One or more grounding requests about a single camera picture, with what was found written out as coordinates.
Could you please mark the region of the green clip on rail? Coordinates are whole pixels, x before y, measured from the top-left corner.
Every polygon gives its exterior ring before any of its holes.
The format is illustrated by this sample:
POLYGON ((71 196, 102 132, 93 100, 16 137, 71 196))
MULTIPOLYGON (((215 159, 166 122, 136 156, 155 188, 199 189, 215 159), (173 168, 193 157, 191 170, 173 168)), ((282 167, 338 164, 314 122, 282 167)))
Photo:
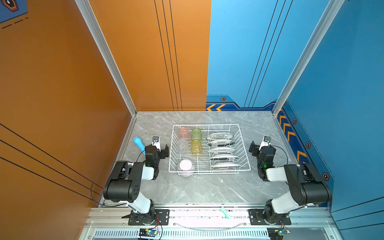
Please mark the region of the green clip on rail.
POLYGON ((220 212, 223 213, 223 215, 225 216, 226 219, 229 220, 231 218, 231 215, 230 215, 229 211, 226 210, 224 207, 220 208, 220 212))

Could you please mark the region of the yellow transparent cup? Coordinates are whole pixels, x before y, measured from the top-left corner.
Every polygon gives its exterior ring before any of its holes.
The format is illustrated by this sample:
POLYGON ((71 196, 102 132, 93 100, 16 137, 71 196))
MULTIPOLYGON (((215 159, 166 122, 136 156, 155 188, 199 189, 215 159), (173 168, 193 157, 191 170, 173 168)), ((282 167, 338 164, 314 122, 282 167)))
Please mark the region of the yellow transparent cup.
POLYGON ((203 147, 201 141, 193 140, 191 142, 191 154, 193 156, 200 156, 203 154, 203 147))

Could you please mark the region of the clear transparent cup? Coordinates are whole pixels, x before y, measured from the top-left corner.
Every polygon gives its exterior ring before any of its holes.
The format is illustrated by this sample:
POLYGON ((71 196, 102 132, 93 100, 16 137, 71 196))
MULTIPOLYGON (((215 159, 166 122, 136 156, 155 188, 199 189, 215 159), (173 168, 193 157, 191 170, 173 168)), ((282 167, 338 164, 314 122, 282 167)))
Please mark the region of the clear transparent cup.
POLYGON ((180 155, 187 155, 189 153, 189 140, 188 139, 179 139, 178 140, 178 150, 180 155))

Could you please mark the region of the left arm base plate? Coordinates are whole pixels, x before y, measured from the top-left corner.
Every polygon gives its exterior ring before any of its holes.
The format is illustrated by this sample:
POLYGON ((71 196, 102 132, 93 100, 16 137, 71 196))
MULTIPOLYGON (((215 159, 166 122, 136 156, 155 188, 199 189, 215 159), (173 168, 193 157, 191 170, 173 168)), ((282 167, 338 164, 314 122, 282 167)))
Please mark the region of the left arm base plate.
POLYGON ((155 209, 147 214, 139 214, 131 211, 129 217, 129 226, 155 226, 160 223, 162 226, 169 224, 170 211, 169 210, 158 210, 155 209))

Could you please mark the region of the green transparent cup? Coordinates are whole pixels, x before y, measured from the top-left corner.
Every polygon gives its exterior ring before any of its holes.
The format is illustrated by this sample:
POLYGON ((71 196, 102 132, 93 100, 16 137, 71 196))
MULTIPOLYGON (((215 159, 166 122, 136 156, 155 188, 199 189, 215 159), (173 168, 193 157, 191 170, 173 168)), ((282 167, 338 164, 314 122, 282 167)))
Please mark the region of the green transparent cup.
POLYGON ((202 135, 202 131, 201 129, 199 128, 194 128, 192 131, 191 131, 191 141, 195 141, 195 140, 198 140, 200 142, 203 141, 203 135, 202 135))

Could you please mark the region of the clear upside-down glass bowl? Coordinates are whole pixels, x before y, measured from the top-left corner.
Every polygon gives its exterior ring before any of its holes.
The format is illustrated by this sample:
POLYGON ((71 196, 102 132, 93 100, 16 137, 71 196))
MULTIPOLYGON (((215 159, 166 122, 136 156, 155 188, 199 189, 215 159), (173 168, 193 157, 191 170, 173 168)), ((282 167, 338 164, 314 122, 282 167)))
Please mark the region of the clear upside-down glass bowl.
POLYGON ((195 173, 195 168, 195 164, 191 160, 181 160, 178 164, 178 175, 181 177, 190 177, 195 173))

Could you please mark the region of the left circuit board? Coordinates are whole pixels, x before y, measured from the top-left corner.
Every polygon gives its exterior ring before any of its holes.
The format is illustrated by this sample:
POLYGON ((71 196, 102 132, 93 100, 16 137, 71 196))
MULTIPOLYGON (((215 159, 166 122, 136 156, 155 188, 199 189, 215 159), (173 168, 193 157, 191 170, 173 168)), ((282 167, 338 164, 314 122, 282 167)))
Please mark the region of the left circuit board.
POLYGON ((139 239, 153 240, 159 236, 159 231, 156 229, 140 229, 139 239))

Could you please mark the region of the right circuit board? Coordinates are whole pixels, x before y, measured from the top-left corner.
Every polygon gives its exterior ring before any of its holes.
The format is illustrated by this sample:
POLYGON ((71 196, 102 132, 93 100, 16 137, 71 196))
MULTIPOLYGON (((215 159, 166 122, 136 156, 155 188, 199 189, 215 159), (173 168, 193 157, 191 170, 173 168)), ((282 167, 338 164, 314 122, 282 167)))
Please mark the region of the right circuit board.
POLYGON ((281 229, 270 229, 268 228, 268 235, 271 240, 283 240, 285 232, 281 229))

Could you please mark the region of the pink transparent cup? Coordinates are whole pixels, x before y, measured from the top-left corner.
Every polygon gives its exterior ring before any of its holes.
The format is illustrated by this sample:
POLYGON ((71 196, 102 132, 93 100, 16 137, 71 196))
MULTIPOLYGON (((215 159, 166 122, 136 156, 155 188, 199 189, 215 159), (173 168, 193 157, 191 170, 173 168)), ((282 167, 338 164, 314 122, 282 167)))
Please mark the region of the pink transparent cup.
POLYGON ((180 140, 188 140, 190 139, 190 131, 187 127, 181 127, 179 129, 179 139, 180 140))

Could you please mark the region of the aluminium front rail frame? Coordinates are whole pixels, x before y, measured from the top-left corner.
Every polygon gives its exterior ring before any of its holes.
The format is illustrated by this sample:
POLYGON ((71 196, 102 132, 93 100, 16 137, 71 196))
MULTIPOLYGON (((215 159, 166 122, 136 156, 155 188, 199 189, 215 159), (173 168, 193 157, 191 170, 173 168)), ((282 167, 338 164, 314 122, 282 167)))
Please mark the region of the aluminium front rail frame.
POLYGON ((252 226, 248 210, 261 205, 156 205, 158 210, 169 210, 167 226, 129 226, 129 208, 93 208, 80 235, 81 240, 144 240, 140 229, 156 229, 154 240, 270 240, 268 228, 284 230, 284 240, 341 240, 331 214, 326 208, 308 207, 290 213, 292 224, 252 226), (228 220, 220 208, 229 211, 228 220))

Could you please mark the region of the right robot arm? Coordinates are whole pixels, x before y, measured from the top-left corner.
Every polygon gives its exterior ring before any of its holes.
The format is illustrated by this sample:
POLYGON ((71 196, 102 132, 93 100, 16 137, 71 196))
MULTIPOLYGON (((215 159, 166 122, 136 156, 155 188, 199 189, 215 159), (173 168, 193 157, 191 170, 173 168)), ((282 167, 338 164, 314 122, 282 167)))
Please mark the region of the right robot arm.
POLYGON ((316 167, 312 164, 286 164, 274 166, 276 148, 268 141, 261 145, 251 143, 249 152, 257 158, 258 175, 264 182, 288 184, 289 191, 268 200, 262 216, 269 223, 285 218, 289 213, 309 204, 323 204, 332 200, 332 192, 316 167))

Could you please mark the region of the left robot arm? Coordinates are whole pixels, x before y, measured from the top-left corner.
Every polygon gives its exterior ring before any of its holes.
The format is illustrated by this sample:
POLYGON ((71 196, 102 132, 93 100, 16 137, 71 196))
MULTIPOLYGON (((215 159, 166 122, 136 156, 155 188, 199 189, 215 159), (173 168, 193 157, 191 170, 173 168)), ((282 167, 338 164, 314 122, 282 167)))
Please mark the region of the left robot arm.
POLYGON ((146 146, 146 159, 143 162, 117 162, 104 187, 104 199, 129 206, 138 217, 155 217, 154 202, 145 197, 140 189, 142 181, 156 180, 159 175, 160 160, 169 157, 169 146, 159 150, 156 146, 146 146))

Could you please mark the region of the circuit board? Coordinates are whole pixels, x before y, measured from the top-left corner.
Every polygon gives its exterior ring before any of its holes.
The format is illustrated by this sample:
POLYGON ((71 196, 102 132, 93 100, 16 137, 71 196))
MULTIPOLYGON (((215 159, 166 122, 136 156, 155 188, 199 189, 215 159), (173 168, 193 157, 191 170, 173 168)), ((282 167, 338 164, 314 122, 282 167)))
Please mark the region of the circuit board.
POLYGON ((270 229, 268 228, 268 235, 271 240, 283 240, 285 232, 281 229, 270 229))
POLYGON ((159 231, 156 229, 140 229, 139 239, 153 240, 159 236, 159 231))

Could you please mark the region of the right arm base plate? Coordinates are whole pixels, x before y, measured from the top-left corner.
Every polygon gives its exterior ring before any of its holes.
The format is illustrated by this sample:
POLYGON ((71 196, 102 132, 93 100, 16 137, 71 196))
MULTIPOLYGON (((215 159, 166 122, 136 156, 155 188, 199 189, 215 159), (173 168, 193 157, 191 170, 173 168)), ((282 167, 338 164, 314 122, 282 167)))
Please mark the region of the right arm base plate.
POLYGON ((252 226, 256 225, 291 225, 291 219, 288 214, 277 214, 273 210, 266 211, 262 209, 248 210, 250 223, 252 226))

